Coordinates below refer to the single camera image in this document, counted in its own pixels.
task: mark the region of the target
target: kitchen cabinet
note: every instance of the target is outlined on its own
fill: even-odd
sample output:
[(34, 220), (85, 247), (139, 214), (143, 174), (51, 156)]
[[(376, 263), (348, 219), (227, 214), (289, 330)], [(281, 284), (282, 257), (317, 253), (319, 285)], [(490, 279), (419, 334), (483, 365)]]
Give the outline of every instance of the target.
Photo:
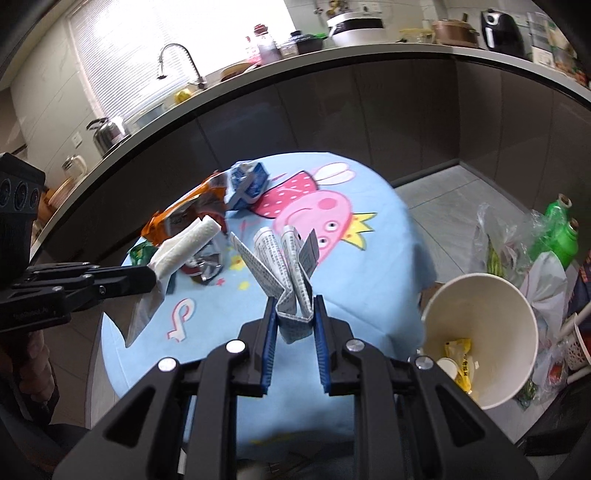
[(198, 120), (224, 170), (239, 160), (297, 151), (274, 85), (220, 105)]
[(309, 73), (277, 84), (298, 151), (332, 152), (370, 165), (353, 67)]
[(591, 246), (591, 111), (562, 93), (553, 92), (548, 161), (534, 208), (540, 212), (564, 193), (573, 202), (572, 217), (579, 221), (579, 259)]
[(459, 155), (460, 108), (453, 60), (413, 60), (420, 108), (421, 169)]
[(107, 173), (47, 239), (44, 249), (59, 261), (103, 261), (117, 246), (126, 250), (130, 236), (156, 211), (217, 168), (197, 121), (192, 120), (136, 155), (116, 175)]
[(421, 170), (421, 113), (412, 60), (353, 67), (369, 138), (372, 168), (388, 181)]
[(457, 61), (460, 158), (495, 178), (501, 139), (501, 71)]
[(501, 80), (501, 147), (494, 181), (532, 208), (548, 154), (552, 90), (508, 72)]

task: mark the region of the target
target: pink pig cartoon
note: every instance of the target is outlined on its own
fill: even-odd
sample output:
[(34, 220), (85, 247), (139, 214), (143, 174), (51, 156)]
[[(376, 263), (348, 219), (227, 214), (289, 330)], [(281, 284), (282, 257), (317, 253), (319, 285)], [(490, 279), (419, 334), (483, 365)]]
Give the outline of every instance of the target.
[(285, 225), (294, 226), (302, 238), (314, 229), (321, 263), (339, 240), (365, 250), (363, 232), (373, 229), (364, 222), (375, 213), (353, 213), (349, 199), (339, 192), (319, 190), (319, 185), (344, 183), (355, 177), (346, 163), (331, 163), (314, 174), (301, 171), (265, 192), (251, 207), (263, 218), (272, 218), (273, 230), (281, 234)]

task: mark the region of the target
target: blue tablecloth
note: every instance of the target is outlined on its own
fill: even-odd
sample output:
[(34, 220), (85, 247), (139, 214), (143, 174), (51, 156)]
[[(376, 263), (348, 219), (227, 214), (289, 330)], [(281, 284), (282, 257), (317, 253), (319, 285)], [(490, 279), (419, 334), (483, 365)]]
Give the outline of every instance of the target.
[[(251, 209), (229, 212), (228, 228), (249, 248), (255, 232), (285, 224), (302, 238), (316, 230), (320, 263), (311, 283), (328, 314), (383, 353), (407, 359), (421, 345), (420, 291), (435, 281), (433, 263), (406, 205), (371, 169), (329, 153), (261, 159), (268, 191)], [(228, 266), (208, 285), (176, 275), (168, 295), (134, 344), (105, 315), (102, 350), (109, 379), (123, 396), (159, 359), (204, 358), (262, 317), (267, 298), (230, 247)], [(238, 455), (272, 461), (292, 441), (353, 435), (353, 399), (330, 398), (320, 385), (313, 336), (286, 344), (278, 336), (268, 395), (238, 400)]]

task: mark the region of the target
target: air fryer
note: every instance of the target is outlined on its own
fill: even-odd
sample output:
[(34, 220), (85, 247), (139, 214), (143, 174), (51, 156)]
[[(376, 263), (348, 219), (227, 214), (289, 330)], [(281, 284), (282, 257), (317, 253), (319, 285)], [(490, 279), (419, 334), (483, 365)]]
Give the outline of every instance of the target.
[(519, 27), (509, 14), (488, 9), (480, 14), (482, 35), (490, 51), (525, 58)]

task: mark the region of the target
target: sink faucet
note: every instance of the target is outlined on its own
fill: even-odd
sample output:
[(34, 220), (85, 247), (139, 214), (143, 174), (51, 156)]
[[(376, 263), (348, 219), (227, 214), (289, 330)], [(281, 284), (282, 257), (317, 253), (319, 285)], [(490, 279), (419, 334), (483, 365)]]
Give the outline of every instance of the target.
[(158, 79), (162, 80), (167, 77), (167, 75), (164, 73), (163, 54), (164, 54), (164, 50), (166, 50), (168, 47), (180, 47), (187, 53), (187, 56), (189, 57), (189, 61), (191, 62), (191, 66), (193, 67), (193, 70), (195, 70), (195, 73), (197, 73), (197, 80), (198, 80), (197, 83), (195, 83), (195, 82), (189, 82), (189, 83), (197, 85), (197, 87), (200, 90), (205, 90), (207, 88), (206, 81), (199, 73), (199, 70), (197, 70), (197, 66), (195, 65), (195, 62), (193, 61), (193, 57), (191, 56), (191, 54), (187, 50), (187, 47), (185, 47), (184, 45), (181, 45), (180, 43), (169, 43), (169, 44), (165, 45), (164, 47), (162, 47), (162, 50), (160, 50), (160, 56), (158, 58)]

